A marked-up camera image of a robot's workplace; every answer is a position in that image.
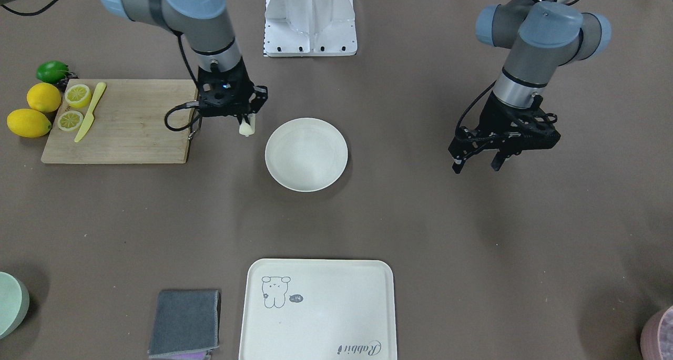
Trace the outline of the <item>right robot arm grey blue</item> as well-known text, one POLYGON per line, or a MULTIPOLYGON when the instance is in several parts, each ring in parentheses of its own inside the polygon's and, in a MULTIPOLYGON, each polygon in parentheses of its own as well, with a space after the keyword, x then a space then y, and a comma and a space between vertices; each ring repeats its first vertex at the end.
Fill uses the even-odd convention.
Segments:
MULTIPOLYGON (((16 0, 2 0, 2 4, 16 0)), ((267 101, 265 86, 250 80, 229 18, 226 0, 100 0, 118 17, 183 36, 199 61, 192 76, 198 118, 232 116, 240 133, 254 132, 255 116, 267 101)))

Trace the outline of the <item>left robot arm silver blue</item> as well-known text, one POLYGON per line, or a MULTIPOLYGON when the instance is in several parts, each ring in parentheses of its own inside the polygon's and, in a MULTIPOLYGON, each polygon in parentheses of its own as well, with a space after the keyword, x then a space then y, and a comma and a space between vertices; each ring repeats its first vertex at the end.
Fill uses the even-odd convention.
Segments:
POLYGON ((543 92, 559 66, 596 56, 612 37, 609 20, 580 12, 578 1, 511 0, 479 13, 478 41, 509 54, 498 79, 481 93, 486 102, 478 125, 456 125, 448 147, 455 173, 482 151, 495 151, 491 168, 498 171, 512 156, 559 142, 557 116, 541 109, 543 92))

